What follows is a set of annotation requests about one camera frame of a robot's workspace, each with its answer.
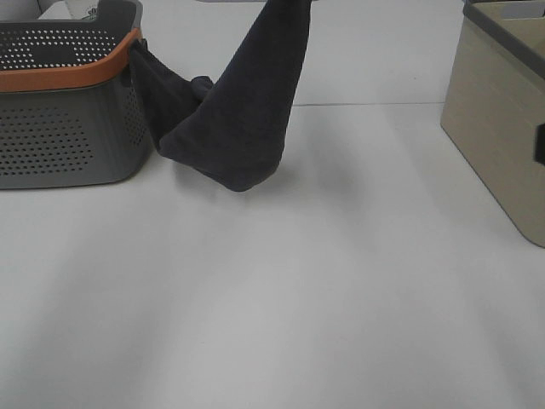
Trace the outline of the beige storage bin grey rim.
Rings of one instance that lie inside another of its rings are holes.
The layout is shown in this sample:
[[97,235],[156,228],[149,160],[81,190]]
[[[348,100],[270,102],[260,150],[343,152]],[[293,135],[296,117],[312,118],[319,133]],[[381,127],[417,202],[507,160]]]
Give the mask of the beige storage bin grey rim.
[[542,247],[542,1],[465,2],[440,125],[519,233]]

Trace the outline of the grey perforated basket orange rim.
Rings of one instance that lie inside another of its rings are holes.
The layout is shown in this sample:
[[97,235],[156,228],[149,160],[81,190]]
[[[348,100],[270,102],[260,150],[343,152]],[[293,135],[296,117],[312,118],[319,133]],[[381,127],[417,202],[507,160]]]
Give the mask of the grey perforated basket orange rim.
[[92,20],[1,24],[1,187],[79,187],[130,178],[152,141],[129,69],[137,1]]

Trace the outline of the dark grey towel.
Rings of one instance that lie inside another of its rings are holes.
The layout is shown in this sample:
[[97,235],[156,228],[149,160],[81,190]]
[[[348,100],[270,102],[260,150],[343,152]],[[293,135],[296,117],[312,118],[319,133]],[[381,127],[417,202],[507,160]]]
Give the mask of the dark grey towel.
[[312,5],[266,2],[217,81],[186,80],[134,41],[131,79],[157,153],[234,192],[270,177],[284,152]]

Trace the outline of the white printed box behind basket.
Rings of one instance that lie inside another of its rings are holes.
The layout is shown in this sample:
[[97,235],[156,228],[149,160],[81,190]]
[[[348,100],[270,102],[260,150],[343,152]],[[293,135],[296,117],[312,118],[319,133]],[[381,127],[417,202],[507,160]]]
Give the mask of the white printed box behind basket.
[[40,20],[94,20],[98,0],[38,0]]

